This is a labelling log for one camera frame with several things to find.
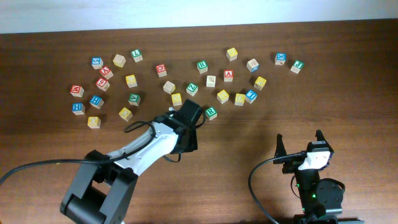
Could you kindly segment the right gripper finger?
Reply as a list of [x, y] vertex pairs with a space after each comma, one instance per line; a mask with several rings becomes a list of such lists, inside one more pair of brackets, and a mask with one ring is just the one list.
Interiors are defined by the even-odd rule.
[[317, 142], [326, 143], [326, 139], [320, 129], [316, 130], [315, 137], [317, 139]]
[[287, 152], [285, 150], [285, 146], [284, 146], [284, 143], [282, 140], [282, 135], [277, 134], [274, 162], [285, 162], [285, 160], [286, 160], [285, 156], [287, 156]]

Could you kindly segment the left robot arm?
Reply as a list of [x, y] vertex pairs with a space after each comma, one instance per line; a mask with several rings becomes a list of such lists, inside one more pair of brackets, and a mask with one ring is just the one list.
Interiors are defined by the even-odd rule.
[[123, 223], [139, 176], [168, 154], [197, 150], [198, 120], [204, 111], [186, 100], [151, 121], [136, 121], [125, 133], [147, 126], [128, 145], [107, 154], [96, 150], [85, 156], [61, 204], [61, 214], [75, 223]]

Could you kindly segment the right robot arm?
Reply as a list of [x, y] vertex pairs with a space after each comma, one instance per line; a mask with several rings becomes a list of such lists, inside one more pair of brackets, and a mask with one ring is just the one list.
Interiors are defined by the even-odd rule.
[[336, 216], [342, 213], [345, 185], [320, 178], [319, 172], [329, 166], [334, 150], [320, 130], [315, 137], [317, 140], [309, 142], [306, 150], [288, 155], [278, 134], [274, 164], [282, 164], [282, 173], [295, 177], [303, 215], [295, 215], [294, 223], [338, 223]]

